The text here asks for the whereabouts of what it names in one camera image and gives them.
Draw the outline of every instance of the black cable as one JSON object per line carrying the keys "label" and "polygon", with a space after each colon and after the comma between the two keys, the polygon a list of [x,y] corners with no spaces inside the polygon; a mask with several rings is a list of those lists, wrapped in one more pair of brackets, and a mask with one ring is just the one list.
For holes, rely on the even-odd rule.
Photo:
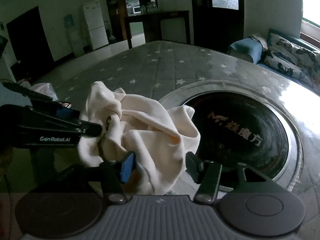
{"label": "black cable", "polygon": [[9,201],[10,201],[10,222],[9,222],[9,233],[8,233],[8,240],[11,239],[11,232],[12,232],[12,224],[13,224],[13,201],[11,196],[11,187],[9,184],[9,181],[7,179],[7,176],[4,174],[4,181],[5,185],[7,187],[8,195],[9,195]]}

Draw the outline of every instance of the towel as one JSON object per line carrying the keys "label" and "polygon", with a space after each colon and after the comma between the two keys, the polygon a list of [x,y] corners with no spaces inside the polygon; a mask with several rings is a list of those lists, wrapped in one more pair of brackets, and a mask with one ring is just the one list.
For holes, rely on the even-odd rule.
{"label": "towel", "polygon": [[133,151],[137,169],[124,191],[163,195],[186,170],[186,153],[198,149],[200,134],[191,121],[193,114],[189,106],[166,110],[156,100],[126,94],[122,88],[112,92],[103,82],[95,82],[81,119],[103,129],[99,137],[80,139],[80,159],[96,167],[103,159],[119,161]]}

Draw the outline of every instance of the circular pad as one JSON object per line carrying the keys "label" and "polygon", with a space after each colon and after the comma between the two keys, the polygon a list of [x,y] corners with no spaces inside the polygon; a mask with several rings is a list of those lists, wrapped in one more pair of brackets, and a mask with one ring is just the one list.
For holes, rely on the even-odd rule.
{"label": "circular pad", "polygon": [[273,179],[289,151],[286,131],[267,106],[245,95],[214,91],[185,103],[201,139],[196,155],[223,165],[220,185],[234,187],[237,163],[246,163]]}
{"label": "circular pad", "polygon": [[281,200],[268,195],[253,196],[247,200],[245,205],[251,213],[263,217],[274,216],[283,209]]}
{"label": "circular pad", "polygon": [[102,203],[95,193],[29,193],[15,209],[23,233],[46,239],[78,234],[101,212]]}
{"label": "circular pad", "polygon": [[305,216],[301,200],[290,192],[226,194],[217,206],[231,227],[250,236],[280,237],[296,231]]}

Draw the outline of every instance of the sofa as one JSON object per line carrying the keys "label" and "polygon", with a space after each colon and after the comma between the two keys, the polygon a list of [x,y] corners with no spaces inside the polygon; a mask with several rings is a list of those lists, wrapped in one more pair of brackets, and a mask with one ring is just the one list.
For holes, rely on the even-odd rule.
{"label": "sofa", "polygon": [[[285,33],[282,33],[280,31],[277,31],[274,29],[269,30],[268,38],[270,37],[271,33],[276,34],[280,37],[283,37],[284,39],[288,40],[291,43],[294,43],[295,45],[298,45],[298,46],[303,47],[305,49],[308,49],[310,51],[317,51],[318,53],[320,53],[320,49],[312,46],[310,43],[305,42],[301,39],[297,39],[295,37],[289,36]],[[289,80],[292,80],[292,81],[302,85],[303,87],[305,87],[309,90],[312,90],[313,92],[320,95],[319,91],[315,91],[313,89],[313,87],[310,86],[310,84],[306,84],[306,82],[301,82],[301,81],[297,80],[296,78],[289,76],[287,74],[284,74],[281,71],[267,65],[265,63],[267,52],[264,52],[263,50],[264,49],[263,49],[261,42],[254,40],[252,38],[246,38],[246,39],[236,41],[233,44],[231,44],[229,47],[229,50],[228,50],[228,54],[233,57],[237,57],[237,58],[249,61],[251,63],[257,64],[257,65],[259,65],[263,68],[266,68],[268,70],[271,70],[275,73],[278,73],[279,75],[284,76],[284,77],[288,78]]]}

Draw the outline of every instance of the microwave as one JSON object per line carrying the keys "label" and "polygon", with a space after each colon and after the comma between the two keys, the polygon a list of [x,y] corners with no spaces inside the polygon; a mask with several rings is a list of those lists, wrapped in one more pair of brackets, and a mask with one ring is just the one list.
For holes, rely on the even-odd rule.
{"label": "microwave", "polygon": [[141,8],[140,8],[140,6],[135,6],[135,7],[133,8],[133,13],[141,13]]}

